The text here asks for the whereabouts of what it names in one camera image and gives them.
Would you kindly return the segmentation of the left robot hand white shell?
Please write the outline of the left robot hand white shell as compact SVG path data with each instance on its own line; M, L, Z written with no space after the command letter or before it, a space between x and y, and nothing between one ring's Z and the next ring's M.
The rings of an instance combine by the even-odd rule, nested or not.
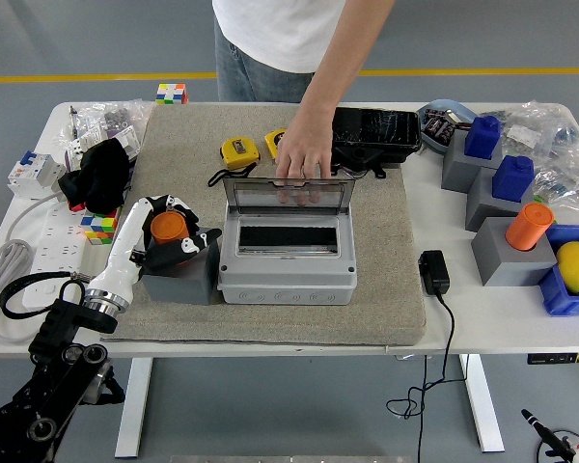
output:
M175 212L188 235L149 248L152 219ZM113 306L123 312L133 300L133 286L144 272L158 271L195 258L222 235L219 229L200 231L199 218L182 200L172 195L144 197L128 212L111 249L105 269L85 291L84 304Z

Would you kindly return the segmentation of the person's left hand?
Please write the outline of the person's left hand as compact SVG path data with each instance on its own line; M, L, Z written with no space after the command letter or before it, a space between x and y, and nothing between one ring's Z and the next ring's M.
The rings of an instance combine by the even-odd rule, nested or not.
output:
M335 107L300 107L278 146L276 183L331 178L332 121Z

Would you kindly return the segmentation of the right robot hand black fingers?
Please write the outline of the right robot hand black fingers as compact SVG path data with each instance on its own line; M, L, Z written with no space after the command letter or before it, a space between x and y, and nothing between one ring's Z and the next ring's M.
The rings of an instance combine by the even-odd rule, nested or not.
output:
M536 461L579 462L579 434L569 430L552 430L527 409L521 414L540 438Z

